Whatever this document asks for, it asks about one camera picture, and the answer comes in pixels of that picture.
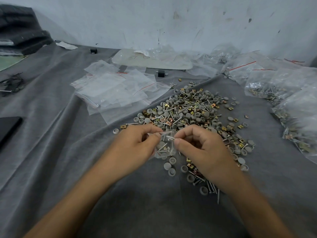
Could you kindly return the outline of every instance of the gray cloth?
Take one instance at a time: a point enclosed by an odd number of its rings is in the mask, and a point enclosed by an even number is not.
[[[139,112],[107,126],[100,114],[88,115],[85,103],[69,85],[85,74],[83,68],[90,63],[116,52],[98,48],[98,54],[91,55],[88,47],[69,51],[52,44],[1,72],[3,78],[23,72],[28,82],[19,93],[0,98],[1,117],[24,118],[0,151],[1,237],[25,234],[101,156],[115,137],[113,129],[133,121]],[[179,76],[182,82],[177,88],[191,81],[187,73],[172,72],[158,81],[178,82]],[[245,158],[251,180],[299,237],[314,237],[317,166],[280,138],[282,128],[269,114],[269,103],[245,96],[238,84],[222,77],[198,88],[241,102],[232,111],[221,107],[220,121],[226,123],[226,117],[232,116],[249,124],[238,133],[256,143]],[[170,90],[163,100],[172,94]],[[114,184],[78,237],[248,237],[228,197],[221,194],[217,205],[215,195],[201,196],[199,187],[180,172],[185,158],[176,155],[176,159],[174,177],[164,170],[163,160],[154,158]]]

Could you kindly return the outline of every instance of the hand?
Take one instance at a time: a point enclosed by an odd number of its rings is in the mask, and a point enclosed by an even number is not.
[[[220,135],[197,125],[181,129],[174,136],[177,150],[223,192],[234,192],[245,177],[236,165]]]
[[[100,160],[94,165],[114,182],[132,173],[144,164],[160,142],[162,129],[152,125],[129,125],[122,130]]]

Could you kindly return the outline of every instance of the forearm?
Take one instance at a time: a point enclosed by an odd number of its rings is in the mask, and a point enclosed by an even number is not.
[[[247,178],[229,196],[252,237],[294,237],[265,197],[253,187]]]
[[[113,184],[111,178],[106,184],[104,181],[101,183],[100,179],[105,178],[93,167],[24,238],[73,237],[100,197]]]

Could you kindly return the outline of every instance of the gray fabric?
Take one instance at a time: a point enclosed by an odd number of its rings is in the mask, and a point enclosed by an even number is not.
[[[23,72],[28,82],[19,93],[0,98],[1,117],[24,118],[0,151],[1,237],[25,234],[100,157],[115,136],[112,130],[131,122],[139,112],[107,126],[100,114],[88,115],[85,103],[69,85],[85,74],[83,68],[90,63],[116,52],[98,48],[98,54],[91,55],[88,47],[69,51],[52,44],[1,72],[3,78]],[[177,76],[182,77],[182,86],[191,80],[189,74],[173,71],[172,77],[159,81],[178,82]],[[233,111],[221,107],[220,120],[225,123],[230,115],[249,124],[238,133],[256,143],[245,158],[252,181],[299,237],[314,237],[317,166],[280,138],[282,129],[269,114],[268,102],[245,96],[238,84],[222,77],[200,87],[241,102]],[[216,196],[201,196],[180,172],[185,158],[176,158],[174,177],[164,170],[163,160],[151,159],[113,185],[78,237],[248,237],[228,197],[221,194],[217,205]]]

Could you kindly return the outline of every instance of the left hand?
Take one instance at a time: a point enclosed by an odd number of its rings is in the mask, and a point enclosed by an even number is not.
[[[161,140],[159,132],[162,129],[152,124],[129,125],[117,135],[93,169],[107,173],[112,182],[120,180],[149,159]]]

